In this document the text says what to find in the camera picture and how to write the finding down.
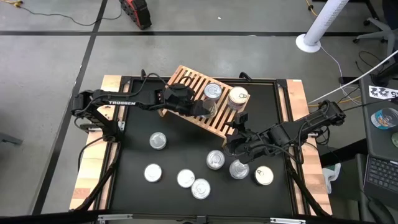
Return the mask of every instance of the wooden dish rack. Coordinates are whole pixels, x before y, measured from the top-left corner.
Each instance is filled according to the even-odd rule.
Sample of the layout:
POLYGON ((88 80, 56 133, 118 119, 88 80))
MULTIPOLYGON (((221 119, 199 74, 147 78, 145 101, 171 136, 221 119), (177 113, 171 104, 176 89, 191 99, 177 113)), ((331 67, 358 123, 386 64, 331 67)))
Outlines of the wooden dish rack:
MULTIPOLYGON (((232 121, 235 114, 237 113, 236 110, 232 110, 228 105, 228 94, 229 91, 231 91, 232 87, 229 85, 226 85, 224 83, 221 83, 214 78, 210 78, 204 74, 201 74, 197 71, 194 71, 190 68, 187 68, 183 65, 180 65, 178 69, 175 71, 173 76, 171 76, 170 80, 168 81, 168 84, 171 85, 173 83, 183 83, 185 85, 189 85, 190 88, 192 88, 193 91, 195 91, 194 95, 194 100, 204 100, 205 95, 204 95, 204 89, 207 84, 209 83, 217 83, 222 89, 222 94, 220 98, 217 100, 216 105, 217 105, 217 114, 210 119, 202 118, 199 116, 180 116, 178 113, 175 113, 173 111, 169 111, 166 109, 162 109, 159 111, 159 114, 161 116, 164 116, 166 112, 171 112, 173 114, 176 114, 177 116, 180 116, 183 119, 186 119, 187 121, 204 128, 208 130, 211 133, 214 133, 224 139, 226 139, 226 134, 233 134, 234 129, 225 125, 225 122, 232 121)), ((250 95, 248 95, 248 100, 247 102, 243 105, 243 107, 238 111, 242 112, 244 108, 246 107, 246 104, 248 103, 250 99, 250 95)))

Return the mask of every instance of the sticker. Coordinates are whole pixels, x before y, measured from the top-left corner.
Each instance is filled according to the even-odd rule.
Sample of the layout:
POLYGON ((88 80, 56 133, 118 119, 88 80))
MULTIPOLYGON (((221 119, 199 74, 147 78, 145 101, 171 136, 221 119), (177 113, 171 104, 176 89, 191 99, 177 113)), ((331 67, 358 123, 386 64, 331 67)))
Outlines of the sticker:
POLYGON ((398 90, 369 85, 369 96, 381 100, 395 98, 398 96, 398 90))

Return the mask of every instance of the black tabletop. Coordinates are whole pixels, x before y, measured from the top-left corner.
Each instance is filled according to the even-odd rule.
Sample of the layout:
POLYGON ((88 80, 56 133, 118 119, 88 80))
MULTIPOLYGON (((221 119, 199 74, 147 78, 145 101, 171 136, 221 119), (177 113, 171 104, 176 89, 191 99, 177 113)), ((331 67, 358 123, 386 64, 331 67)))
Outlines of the black tabletop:
MULTIPOLYGON (((359 81, 359 84, 361 86, 362 104, 380 101, 380 99, 369 96, 369 85, 375 86, 375 84, 373 84, 371 81, 370 76, 365 76, 362 78, 359 81)), ((398 81, 390 80, 389 85, 386 88, 398 90, 398 81)), ((363 107, 368 151, 369 154, 374 157, 387 159, 389 161, 398 161, 398 148, 395 147, 391 141, 391 135, 398 132, 398 126, 387 130, 381 130, 375 127, 371 122, 372 114, 383 108, 394 108, 398 110, 398 105, 395 105, 390 101, 383 101, 363 107)))
MULTIPOLYGON (((279 122, 274 85, 240 85, 251 94, 246 107, 249 113, 247 127, 261 131, 279 122)), ((139 87, 135 83, 133 91, 139 87)), ((162 88, 159 82, 147 82, 144 89, 162 88)), ((227 217, 288 217, 292 215, 287 174, 281 154, 260 157, 250 163, 250 175, 235 180, 229 174, 229 165, 235 158, 226 156, 220 170, 206 165, 211 150, 221 150, 223 139, 204 129, 167 113, 131 108, 126 120, 126 132, 121 146, 121 158, 111 196, 110 209, 153 215, 209 215, 227 217), (162 132, 167 137, 166 148, 152 149, 149 136, 162 132), (163 170, 157 183, 147 182, 144 169, 156 163, 163 170), (268 186, 256 185, 253 172, 259 166, 268 166, 274 181, 268 186), (196 178, 206 179, 211 186, 204 200, 195 199, 190 189, 177 183, 177 174, 190 169, 196 178)))

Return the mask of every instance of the concrete floor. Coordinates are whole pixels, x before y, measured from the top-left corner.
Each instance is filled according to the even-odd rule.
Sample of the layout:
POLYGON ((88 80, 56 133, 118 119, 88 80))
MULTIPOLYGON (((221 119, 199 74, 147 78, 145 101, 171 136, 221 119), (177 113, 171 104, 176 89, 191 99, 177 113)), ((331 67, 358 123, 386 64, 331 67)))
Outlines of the concrete floor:
MULTIPOLYGON (((153 31, 306 32, 315 17, 298 0, 147 0, 153 31)), ((374 6, 382 16, 380 3, 374 6)), ((101 0, 27 1, 34 12, 68 14, 82 23, 95 21, 101 0)), ((323 3, 314 3, 320 11, 323 3)), ((119 14, 109 0, 104 17, 119 14)), ((349 3, 328 32, 373 32, 362 22, 370 16, 364 4, 349 3)), ((91 31, 63 17, 33 16, 0 3, 0 31, 91 31)), ((122 13, 103 20, 99 31, 138 31, 122 13)), ((39 180, 49 159, 55 133, 67 106, 90 37, 0 36, 0 131, 24 140, 0 144, 0 216, 31 212, 39 180)), ((341 64, 343 74, 358 76, 360 50, 385 56, 378 40, 352 43, 353 37, 324 37, 322 45, 341 64)), ((101 36, 97 37, 81 90, 100 87, 103 75, 138 75, 140 69, 170 76, 186 65, 212 77, 302 79, 307 100, 338 87, 338 67, 324 52, 306 54, 295 37, 237 36, 101 36)), ((341 93, 332 95, 338 100, 341 93)), ((353 106, 347 103, 342 107, 353 106)), ((331 128, 330 146, 339 148, 364 137, 362 111, 347 112, 344 126, 331 128)), ((76 180, 78 152, 86 134, 70 125, 55 170, 44 213, 65 212, 76 180)))

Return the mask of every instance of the wooden board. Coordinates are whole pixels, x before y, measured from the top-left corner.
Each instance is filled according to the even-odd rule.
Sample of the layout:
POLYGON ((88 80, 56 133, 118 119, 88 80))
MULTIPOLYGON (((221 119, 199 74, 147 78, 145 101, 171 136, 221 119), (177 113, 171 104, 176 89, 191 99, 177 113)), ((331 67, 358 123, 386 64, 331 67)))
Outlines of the wooden board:
MULTIPOLYGON (((108 91, 118 91, 119 84, 121 81, 121 76, 114 75, 106 75, 103 80, 103 84, 101 89, 108 91)), ((299 119, 308 114, 307 101, 305 99, 304 88, 301 80, 287 80, 287 86, 289 90, 289 99, 290 105, 292 107, 292 114, 294 120, 299 119)), ((280 94, 280 102, 282 107, 282 115, 285 121, 288 121, 287 117, 287 108, 285 105, 285 96, 283 94, 282 88, 279 88, 280 94)), ((103 115, 107 116, 108 119, 111 119, 113 115, 113 106, 102 107, 100 108, 103 115)), ((119 119, 122 119, 120 111, 122 111, 124 107, 121 107, 119 110, 119 119)), ((101 131, 90 133, 87 139, 87 142, 92 141, 102 135, 101 131)), ((315 140, 312 138, 308 139, 308 142, 315 144, 315 140)), ((322 167, 320 164, 320 159, 318 155, 318 151, 311 146, 304 144, 303 145, 303 156, 304 156, 304 165, 303 165, 303 173, 305 179, 305 185, 308 187, 311 194, 314 196, 315 200, 322 206, 322 208, 331 214, 331 207, 329 202, 329 197, 326 192, 326 185, 322 174, 322 167)), ((79 206, 84 198, 86 198, 90 192, 93 190, 95 185, 98 183, 98 179, 100 177, 101 166, 104 159, 106 149, 106 143, 99 141, 97 144, 94 144, 88 147, 83 155, 83 159, 81 162, 80 171, 76 180, 75 190, 73 193, 72 201, 70 203, 70 208, 76 208, 79 206)), ((114 152, 116 149, 116 144, 112 145, 111 148, 111 156, 109 160, 111 161, 114 156, 114 152)), ((101 195, 101 201, 99 204, 100 208, 105 208, 105 202, 107 200, 109 191, 109 181, 105 185, 103 189, 103 193, 101 195)), ((299 214, 304 214, 302 196, 299 188, 295 184, 295 193, 297 199, 297 206, 299 214)))
MULTIPOLYGON (((287 89, 289 92, 290 106, 292 108, 293 119, 297 120, 305 115, 309 114, 307 99, 305 98, 304 87, 301 80, 287 80, 287 89)), ((285 105, 285 96, 282 88, 279 88, 280 101, 282 105, 282 114, 284 121, 288 121, 287 110, 285 105)), ((314 138, 308 138, 307 141, 313 145, 317 145, 314 138)), ((304 164, 302 165, 305 186, 310 191, 315 200, 321 205, 321 207, 329 213, 331 212, 329 195, 326 191, 326 183, 323 177, 321 162, 318 151, 311 145, 304 144, 302 146, 304 164)), ((298 206, 299 214, 304 214, 303 199, 300 193, 300 189, 295 184, 295 193, 298 206)), ((311 214, 315 215, 315 212, 311 208, 311 214)))
POLYGON ((175 73, 171 76, 169 82, 167 84, 171 85, 174 83, 183 83, 184 85, 189 86, 190 88, 195 91, 194 99, 195 100, 204 100, 205 99, 205 94, 204 94, 204 89, 207 84, 209 83, 217 83, 223 90, 221 93, 220 98, 217 100, 216 105, 217 105, 217 114, 215 115, 214 118, 210 119, 205 119, 201 118, 199 116, 197 117, 187 117, 187 116, 180 116, 178 113, 169 111, 166 109, 163 109, 159 112, 161 116, 164 116, 166 112, 171 112, 173 114, 176 114, 177 116, 180 116, 183 119, 186 119, 187 121, 206 129, 207 131, 216 134, 224 139, 226 139, 226 134, 232 134, 234 132, 233 128, 230 128, 229 126, 225 125, 225 122, 230 122, 233 120, 235 114, 238 112, 242 112, 244 108, 246 107, 246 104, 248 103, 250 99, 250 95, 248 95, 248 100, 246 103, 242 106, 241 109, 238 111, 232 110, 228 104, 228 94, 229 91, 231 91, 232 87, 229 85, 226 85, 224 83, 221 83, 214 78, 210 78, 204 74, 201 74, 197 71, 194 71, 190 68, 187 68, 183 65, 180 65, 178 69, 175 71, 175 73))

